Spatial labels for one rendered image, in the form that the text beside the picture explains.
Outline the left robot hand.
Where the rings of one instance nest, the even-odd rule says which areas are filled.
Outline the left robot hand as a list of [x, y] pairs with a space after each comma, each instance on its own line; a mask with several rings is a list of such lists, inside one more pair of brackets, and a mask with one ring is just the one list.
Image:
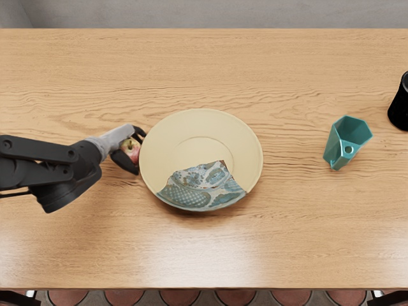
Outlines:
[[92, 143], [99, 150], [101, 162], [110, 156], [110, 159], [119, 168], [132, 173], [133, 175], [138, 175], [140, 171], [139, 163], [138, 165], [134, 165], [130, 158], [121, 151], [120, 145], [124, 140], [133, 138], [142, 146], [146, 135], [147, 133], [142, 128], [132, 124], [124, 124], [101, 136], [87, 137], [85, 141]]

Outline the red green apple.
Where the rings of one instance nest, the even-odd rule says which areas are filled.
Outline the red green apple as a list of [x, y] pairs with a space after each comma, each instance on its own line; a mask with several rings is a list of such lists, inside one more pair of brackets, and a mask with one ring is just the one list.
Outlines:
[[138, 165], [139, 163], [140, 148], [140, 143], [133, 138], [124, 140], [120, 145], [121, 151], [130, 158], [134, 165]]

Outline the cream plate with blue pattern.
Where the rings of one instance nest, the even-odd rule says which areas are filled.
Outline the cream plate with blue pattern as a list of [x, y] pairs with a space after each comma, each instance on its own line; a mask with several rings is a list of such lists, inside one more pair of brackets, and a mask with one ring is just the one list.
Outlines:
[[254, 131], [234, 115], [183, 110], [159, 121], [143, 141], [143, 181], [165, 203], [206, 212], [228, 207], [258, 182], [263, 151]]

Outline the teal angular mug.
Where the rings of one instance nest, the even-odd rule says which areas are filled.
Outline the teal angular mug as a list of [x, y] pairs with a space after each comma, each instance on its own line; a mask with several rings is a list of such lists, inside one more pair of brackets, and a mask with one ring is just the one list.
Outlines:
[[373, 137], [363, 119], [344, 115], [331, 125], [323, 159], [330, 168], [339, 171]]

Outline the black cylindrical object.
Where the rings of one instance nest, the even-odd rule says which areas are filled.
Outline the black cylindrical object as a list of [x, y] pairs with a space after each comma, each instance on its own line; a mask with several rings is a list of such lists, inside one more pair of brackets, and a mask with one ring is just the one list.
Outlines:
[[408, 71], [402, 75], [397, 93], [388, 108], [388, 119], [399, 130], [408, 132]]

